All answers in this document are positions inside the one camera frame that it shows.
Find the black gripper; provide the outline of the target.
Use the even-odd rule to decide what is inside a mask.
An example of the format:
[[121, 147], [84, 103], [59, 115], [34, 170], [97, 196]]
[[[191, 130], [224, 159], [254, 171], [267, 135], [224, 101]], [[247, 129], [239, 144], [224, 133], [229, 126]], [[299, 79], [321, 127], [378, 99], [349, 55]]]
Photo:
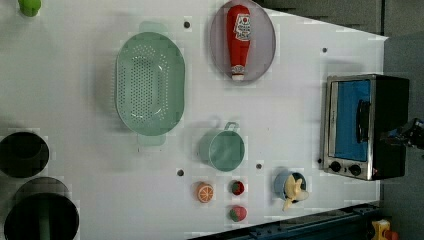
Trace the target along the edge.
[[392, 146], [424, 149], [424, 123], [414, 118], [403, 126], [380, 134], [380, 140]]

